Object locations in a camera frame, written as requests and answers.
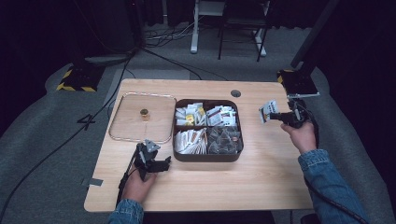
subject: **denim sleeve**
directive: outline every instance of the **denim sleeve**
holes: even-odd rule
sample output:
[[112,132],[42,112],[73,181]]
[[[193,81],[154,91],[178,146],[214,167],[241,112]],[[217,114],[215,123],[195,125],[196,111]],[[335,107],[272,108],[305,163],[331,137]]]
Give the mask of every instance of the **denim sleeve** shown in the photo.
[[[340,176],[326,150],[308,151],[301,155],[298,161],[305,179],[314,189],[368,221],[357,195]],[[322,224],[359,223],[350,215],[321,200],[315,193],[310,191],[310,195]]]
[[107,223],[111,224],[141,224],[143,223],[143,207],[140,203],[123,199],[111,213]]

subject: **handheld controller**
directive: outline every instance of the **handheld controller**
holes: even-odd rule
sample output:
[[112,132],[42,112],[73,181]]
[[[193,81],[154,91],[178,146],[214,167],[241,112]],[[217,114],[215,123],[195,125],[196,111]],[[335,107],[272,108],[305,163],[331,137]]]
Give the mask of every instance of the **handheld controller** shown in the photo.
[[129,162],[128,168],[126,169],[125,173],[119,184],[119,195],[117,197],[117,204],[119,204],[122,192],[125,188],[126,181],[131,174],[131,167],[134,164],[135,170],[132,172],[138,171],[140,174],[140,178],[144,181],[146,177],[146,173],[159,173],[163,171],[169,170],[169,166],[171,163],[171,157],[166,158],[164,161],[155,161],[155,157],[158,154],[158,149],[160,147],[155,143],[151,142],[150,140],[146,139],[145,144],[138,143],[136,145],[136,150],[134,151],[134,155]]

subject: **person's hand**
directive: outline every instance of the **person's hand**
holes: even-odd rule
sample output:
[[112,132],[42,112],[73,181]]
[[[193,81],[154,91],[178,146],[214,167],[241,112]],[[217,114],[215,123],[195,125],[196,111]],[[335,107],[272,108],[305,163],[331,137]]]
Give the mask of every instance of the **person's hand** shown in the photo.
[[291,142],[298,148],[300,154],[317,149],[317,140],[314,133],[314,125],[305,122],[299,129],[282,123],[280,127],[290,135]]
[[149,194],[149,189],[154,184],[155,178],[157,178],[157,174],[150,174],[150,177],[146,181],[142,181],[139,171],[135,170],[126,181],[122,199],[131,199],[142,203]]

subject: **table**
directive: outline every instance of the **table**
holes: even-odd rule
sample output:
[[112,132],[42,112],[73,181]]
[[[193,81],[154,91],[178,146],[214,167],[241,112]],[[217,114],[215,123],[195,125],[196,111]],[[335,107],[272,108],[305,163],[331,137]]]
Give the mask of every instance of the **table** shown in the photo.
[[[239,90],[241,96],[231,96]],[[238,108],[244,149],[234,162],[183,162],[173,156],[172,140],[162,144],[156,160],[172,156],[169,171],[159,173],[145,211],[219,211],[310,209],[312,203],[297,162],[298,150],[283,132],[280,121],[262,124],[259,107],[275,99],[279,111],[288,112],[286,93],[275,82],[124,79],[117,101],[129,91],[170,94],[181,99],[230,100]],[[114,119],[115,111],[110,118]],[[92,178],[85,209],[112,211],[118,185],[136,143],[113,140],[107,132]]]
[[[224,2],[209,2],[209,1],[201,1],[195,0],[195,8],[194,8],[194,28],[192,31],[192,39],[191,39],[191,53],[198,52],[198,34],[199,34],[199,16],[222,16],[222,11],[224,9]],[[257,35],[255,35],[255,41],[257,43],[257,48],[260,50],[260,43],[262,42],[261,32],[259,31]],[[265,48],[262,48],[261,56],[264,57],[267,55]]]

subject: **glass lid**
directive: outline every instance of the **glass lid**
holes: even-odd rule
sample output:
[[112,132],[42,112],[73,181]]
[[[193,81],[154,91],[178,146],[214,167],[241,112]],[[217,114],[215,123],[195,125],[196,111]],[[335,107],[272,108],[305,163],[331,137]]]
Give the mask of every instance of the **glass lid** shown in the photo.
[[171,95],[127,92],[108,132],[115,140],[166,143],[172,136],[176,101]]

